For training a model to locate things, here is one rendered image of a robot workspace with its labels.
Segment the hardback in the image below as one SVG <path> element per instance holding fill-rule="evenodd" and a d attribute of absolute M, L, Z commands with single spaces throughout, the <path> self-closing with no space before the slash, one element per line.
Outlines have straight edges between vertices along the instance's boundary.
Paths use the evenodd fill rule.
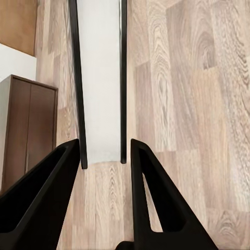
<path fill-rule="evenodd" d="M 127 0 L 62 0 L 82 169 L 127 163 Z"/>

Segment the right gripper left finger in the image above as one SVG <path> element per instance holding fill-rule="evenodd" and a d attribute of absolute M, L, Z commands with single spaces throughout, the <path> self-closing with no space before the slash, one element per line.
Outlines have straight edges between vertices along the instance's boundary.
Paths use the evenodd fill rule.
<path fill-rule="evenodd" d="M 79 163 L 67 141 L 0 195 L 0 250 L 56 250 Z"/>

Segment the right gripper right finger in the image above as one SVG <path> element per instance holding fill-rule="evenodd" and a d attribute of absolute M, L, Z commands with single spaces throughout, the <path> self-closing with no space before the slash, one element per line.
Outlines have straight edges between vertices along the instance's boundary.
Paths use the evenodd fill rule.
<path fill-rule="evenodd" d="M 133 250 L 219 250 L 150 147 L 131 139 Z M 163 232 L 151 229 L 143 174 Z"/>

